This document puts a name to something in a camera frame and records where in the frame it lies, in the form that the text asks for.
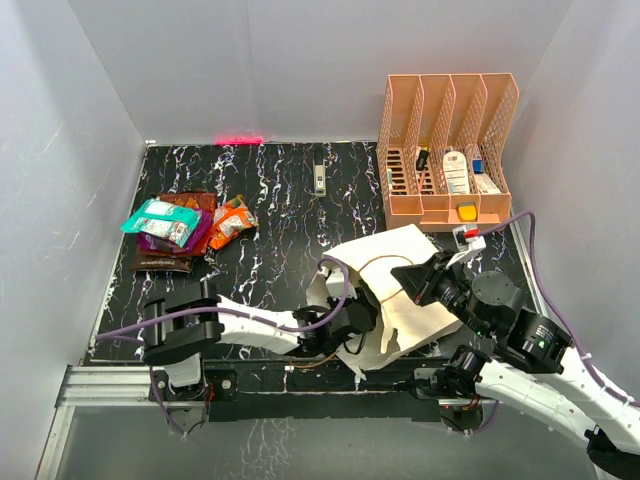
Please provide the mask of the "beige paper bag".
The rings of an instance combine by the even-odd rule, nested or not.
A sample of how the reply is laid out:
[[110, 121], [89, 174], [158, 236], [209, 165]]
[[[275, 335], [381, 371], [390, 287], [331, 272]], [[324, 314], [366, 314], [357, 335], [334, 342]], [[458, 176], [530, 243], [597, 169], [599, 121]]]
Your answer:
[[338, 349], [337, 357], [360, 380], [401, 356], [456, 332], [462, 322], [439, 304], [419, 307], [401, 289], [391, 269], [420, 265], [437, 252], [418, 227], [408, 225], [369, 235], [325, 251], [349, 268], [352, 281], [362, 280], [371, 303], [380, 304], [375, 329], [366, 335], [362, 351]]

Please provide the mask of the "orange snack packet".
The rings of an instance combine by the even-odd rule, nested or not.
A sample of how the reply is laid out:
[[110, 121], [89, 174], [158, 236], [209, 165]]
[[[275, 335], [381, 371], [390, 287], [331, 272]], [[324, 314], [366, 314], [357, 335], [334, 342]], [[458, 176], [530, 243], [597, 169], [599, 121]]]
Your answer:
[[214, 211], [209, 247], [219, 251], [243, 231], [258, 227], [258, 220], [248, 209], [244, 196], [239, 194]]

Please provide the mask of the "brown sea salt packet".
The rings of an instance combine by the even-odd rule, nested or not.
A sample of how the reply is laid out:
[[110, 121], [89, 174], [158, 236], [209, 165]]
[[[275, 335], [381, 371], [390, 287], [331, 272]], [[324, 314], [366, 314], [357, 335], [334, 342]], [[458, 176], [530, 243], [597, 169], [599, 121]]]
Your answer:
[[193, 263], [194, 259], [192, 257], [136, 255], [129, 266], [129, 270], [132, 272], [191, 273]]

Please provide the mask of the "green teal snack packet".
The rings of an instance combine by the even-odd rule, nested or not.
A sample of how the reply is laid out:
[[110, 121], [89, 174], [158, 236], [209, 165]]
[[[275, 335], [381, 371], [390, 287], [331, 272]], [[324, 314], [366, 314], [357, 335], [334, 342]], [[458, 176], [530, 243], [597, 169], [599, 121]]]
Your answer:
[[184, 247], [200, 219], [201, 213], [198, 210], [150, 198], [120, 229], [125, 234], [148, 234]]

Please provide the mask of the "purple snack packet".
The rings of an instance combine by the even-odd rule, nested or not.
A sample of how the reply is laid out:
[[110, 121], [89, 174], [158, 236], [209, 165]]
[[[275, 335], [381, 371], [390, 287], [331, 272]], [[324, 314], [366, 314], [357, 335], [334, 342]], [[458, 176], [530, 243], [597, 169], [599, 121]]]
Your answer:
[[136, 234], [137, 246], [142, 250], [166, 253], [188, 253], [205, 239], [212, 226], [212, 214], [196, 209], [199, 220], [195, 227], [180, 221], [151, 219]]

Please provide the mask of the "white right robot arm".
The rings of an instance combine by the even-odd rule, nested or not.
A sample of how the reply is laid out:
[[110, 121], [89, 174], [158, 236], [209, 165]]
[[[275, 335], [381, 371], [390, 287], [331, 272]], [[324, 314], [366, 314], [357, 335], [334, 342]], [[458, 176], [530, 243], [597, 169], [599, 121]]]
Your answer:
[[619, 479], [639, 476], [639, 409], [596, 381], [574, 339], [527, 308], [526, 294], [504, 274], [469, 279], [452, 254], [392, 269], [414, 304], [439, 303], [482, 338], [492, 354], [459, 346], [444, 368], [414, 377], [405, 389], [429, 397], [488, 397], [546, 423], [583, 445], [593, 464]]

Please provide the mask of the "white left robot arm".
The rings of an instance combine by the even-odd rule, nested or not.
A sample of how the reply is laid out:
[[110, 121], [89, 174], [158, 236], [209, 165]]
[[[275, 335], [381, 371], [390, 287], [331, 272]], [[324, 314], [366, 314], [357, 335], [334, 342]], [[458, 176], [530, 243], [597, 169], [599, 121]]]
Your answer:
[[332, 320], [317, 329], [301, 332], [335, 311], [339, 300], [325, 297], [294, 311], [270, 311], [236, 303], [217, 293], [206, 281], [152, 298], [143, 307], [143, 318], [177, 316], [143, 329], [143, 363], [162, 367], [169, 385], [182, 397], [194, 399], [206, 387], [202, 353], [214, 345], [239, 344], [288, 357], [316, 358], [330, 355], [353, 339], [360, 341], [376, 327], [377, 309], [361, 288], [353, 289]]

